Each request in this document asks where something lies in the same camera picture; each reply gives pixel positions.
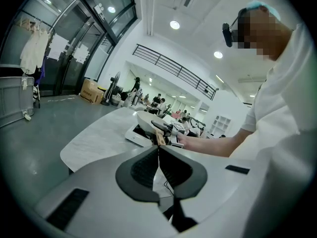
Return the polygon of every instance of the stand fan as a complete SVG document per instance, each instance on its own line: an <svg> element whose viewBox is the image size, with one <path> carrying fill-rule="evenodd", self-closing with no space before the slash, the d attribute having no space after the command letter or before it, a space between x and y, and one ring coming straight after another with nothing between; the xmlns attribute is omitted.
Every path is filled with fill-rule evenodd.
<svg viewBox="0 0 317 238"><path fill-rule="evenodd" d="M118 80L120 77L120 71L116 74L116 76L110 79L111 81L111 85L110 87L106 90L106 92L104 93L103 99L101 101L101 104L105 105L105 106L109 106L109 100L111 98L111 94L112 91L115 89L115 87L117 86Z"/></svg>

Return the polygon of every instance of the white shelf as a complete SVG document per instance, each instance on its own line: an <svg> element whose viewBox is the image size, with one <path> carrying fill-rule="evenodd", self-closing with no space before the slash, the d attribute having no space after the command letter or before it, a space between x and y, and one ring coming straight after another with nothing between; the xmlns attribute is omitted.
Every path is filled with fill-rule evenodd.
<svg viewBox="0 0 317 238"><path fill-rule="evenodd" d="M223 116L217 116L210 128L210 134L213 134L214 138L218 138L221 135L226 135L230 124L231 119Z"/></svg>

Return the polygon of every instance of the ceiling light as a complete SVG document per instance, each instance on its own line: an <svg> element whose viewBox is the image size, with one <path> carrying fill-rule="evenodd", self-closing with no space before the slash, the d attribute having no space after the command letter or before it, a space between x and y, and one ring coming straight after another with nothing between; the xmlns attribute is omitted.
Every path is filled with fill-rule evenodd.
<svg viewBox="0 0 317 238"><path fill-rule="evenodd" d="M170 22L170 27L177 30L179 28L179 23L173 20Z"/></svg>
<svg viewBox="0 0 317 238"><path fill-rule="evenodd" d="M214 54L213 54L216 58L222 58L222 53L219 52L219 51L216 51Z"/></svg>
<svg viewBox="0 0 317 238"><path fill-rule="evenodd" d="M115 8L113 8L112 6L108 7L108 11L111 13L115 13Z"/></svg>
<svg viewBox="0 0 317 238"><path fill-rule="evenodd" d="M217 77L222 83L224 83L224 81L223 81L221 78L219 78L217 75L216 75L216 77Z"/></svg>
<svg viewBox="0 0 317 238"><path fill-rule="evenodd" d="M45 0L45 2L48 4L52 4L52 2L50 0Z"/></svg>

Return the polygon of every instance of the storage bin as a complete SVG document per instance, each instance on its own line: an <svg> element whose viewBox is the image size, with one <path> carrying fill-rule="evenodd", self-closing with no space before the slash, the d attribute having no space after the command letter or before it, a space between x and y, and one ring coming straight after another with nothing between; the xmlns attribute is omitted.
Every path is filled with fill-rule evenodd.
<svg viewBox="0 0 317 238"><path fill-rule="evenodd" d="M32 77L0 78L0 127L33 115Z"/></svg>

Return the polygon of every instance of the hair net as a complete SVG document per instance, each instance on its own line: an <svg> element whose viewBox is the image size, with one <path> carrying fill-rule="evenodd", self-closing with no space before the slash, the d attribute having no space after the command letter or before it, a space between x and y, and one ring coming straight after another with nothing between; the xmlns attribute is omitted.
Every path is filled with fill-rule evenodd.
<svg viewBox="0 0 317 238"><path fill-rule="evenodd" d="M253 0L252 2L249 2L247 4L247 9L255 9L255 8L258 8L260 5L263 5L265 6L269 12L271 14L273 14L278 20L281 20L281 17L279 15L279 13L277 12L276 9L274 9L273 7L269 6L268 4L266 4L265 2L261 2L261 1L258 1L258 0Z"/></svg>

